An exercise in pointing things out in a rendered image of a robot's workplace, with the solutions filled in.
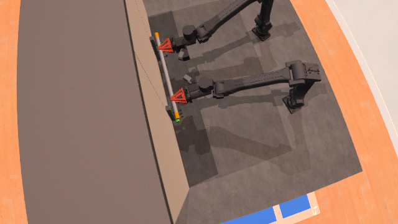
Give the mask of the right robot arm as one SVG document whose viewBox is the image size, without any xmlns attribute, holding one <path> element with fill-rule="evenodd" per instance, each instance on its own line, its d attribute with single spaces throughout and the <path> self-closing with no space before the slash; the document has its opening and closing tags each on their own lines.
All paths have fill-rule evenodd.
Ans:
<svg viewBox="0 0 398 224">
<path fill-rule="evenodd" d="M 215 17 L 206 21 L 204 24 L 201 24 L 197 28 L 195 28 L 194 25 L 183 27 L 182 32 L 187 42 L 187 46 L 195 44 L 196 40 L 198 40 L 199 43 L 208 41 L 219 27 L 255 1 L 262 3 L 262 6 L 261 12 L 257 14 L 257 17 L 254 20 L 257 30 L 256 27 L 254 27 L 252 28 L 252 31 L 260 38 L 261 41 L 266 40 L 271 36 L 268 31 L 272 28 L 270 14 L 274 0 L 235 0 Z M 180 52 L 178 59 L 181 61 L 190 60 L 185 40 L 180 39 L 175 41 L 178 52 Z"/>
</svg>

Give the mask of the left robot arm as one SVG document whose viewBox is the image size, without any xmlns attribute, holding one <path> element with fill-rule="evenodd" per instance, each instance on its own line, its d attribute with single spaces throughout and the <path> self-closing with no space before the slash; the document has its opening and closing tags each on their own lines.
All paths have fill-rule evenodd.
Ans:
<svg viewBox="0 0 398 224">
<path fill-rule="evenodd" d="M 183 79 L 190 84 L 188 85 L 189 92 L 200 89 L 199 93 L 201 92 L 201 96 L 206 96 L 210 95 L 213 90 L 213 98 L 216 99 L 223 99 L 224 96 L 229 96 L 241 90 L 277 83 L 289 83 L 289 87 L 293 88 L 289 90 L 289 95 L 283 97 L 282 100 L 290 113 L 293 114 L 304 106 L 303 99 L 312 85 L 315 82 L 320 82 L 322 79 L 318 64 L 302 63 L 301 60 L 294 60 L 286 62 L 285 64 L 286 67 L 281 70 L 235 80 L 213 81 L 213 79 L 201 77 L 197 84 L 194 72 L 187 73 Z M 292 70 L 292 80 L 289 73 L 290 70 Z"/>
</svg>

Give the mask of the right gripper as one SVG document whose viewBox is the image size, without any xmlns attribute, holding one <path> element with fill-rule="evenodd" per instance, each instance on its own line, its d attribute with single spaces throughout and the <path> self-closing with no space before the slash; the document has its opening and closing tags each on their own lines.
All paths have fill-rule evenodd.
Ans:
<svg viewBox="0 0 398 224">
<path fill-rule="evenodd" d="M 177 46 L 175 44 L 175 41 L 176 40 L 180 40 L 180 39 L 184 39 L 185 40 L 185 38 L 183 36 L 183 37 L 176 38 L 174 40 L 173 39 L 174 39 L 174 35 L 171 35 L 171 39 L 170 39 L 170 37 L 168 37 L 161 45 L 158 46 L 158 49 L 162 50 L 163 52 L 175 53 L 175 51 L 176 51 L 176 53 L 179 53 L 178 49 L 177 49 Z M 168 42 L 168 44 L 166 44 L 167 42 Z M 185 40 L 185 43 L 186 43 L 186 40 Z M 186 46 L 187 46 L 187 43 L 186 43 Z"/>
</svg>

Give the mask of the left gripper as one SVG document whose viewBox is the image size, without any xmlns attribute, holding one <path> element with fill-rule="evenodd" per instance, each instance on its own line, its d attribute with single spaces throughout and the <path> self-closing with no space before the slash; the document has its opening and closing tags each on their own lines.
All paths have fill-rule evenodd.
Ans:
<svg viewBox="0 0 398 224">
<path fill-rule="evenodd" d="M 187 104 L 188 102 L 192 103 L 192 99 L 201 97 L 201 92 L 199 93 L 199 91 L 200 91 L 200 89 L 189 92 L 188 86 L 186 85 L 185 88 L 179 89 L 179 91 L 176 92 L 176 94 L 174 94 L 170 98 L 170 100 L 175 101 L 177 103 L 185 103 L 185 104 Z M 189 95 L 188 95 L 188 92 L 189 92 Z M 182 98 L 177 98 L 180 95 L 182 96 Z"/>
</svg>

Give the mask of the grey metal bar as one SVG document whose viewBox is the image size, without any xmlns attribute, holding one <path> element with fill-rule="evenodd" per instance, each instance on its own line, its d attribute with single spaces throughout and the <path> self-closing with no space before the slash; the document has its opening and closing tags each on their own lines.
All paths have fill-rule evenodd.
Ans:
<svg viewBox="0 0 398 224">
<path fill-rule="evenodd" d="M 155 39 L 156 39 L 156 42 L 157 42 L 157 46 L 161 45 L 158 32 L 155 33 Z M 164 59 L 164 55 L 163 55 L 163 51 L 162 50 L 159 50 L 159 55 L 160 55 L 160 59 L 161 59 L 161 62 L 162 62 L 162 67 L 163 67 L 163 70 L 164 70 L 164 75 L 165 75 L 165 79 L 166 79 L 166 82 L 167 82 L 169 95 L 170 95 L 170 97 L 172 97 L 174 94 L 173 94 L 173 91 L 172 91 L 172 86 L 171 86 L 171 83 L 170 83 L 169 74 L 168 74 L 168 71 L 167 71 L 167 67 L 166 67 L 166 64 L 165 64 L 165 59 Z M 172 107 L 173 107 L 173 110 L 174 110 L 175 119 L 179 119 L 180 117 L 179 117 L 179 114 L 178 114 L 176 102 L 175 101 L 171 101 L 171 102 L 172 102 Z"/>
</svg>

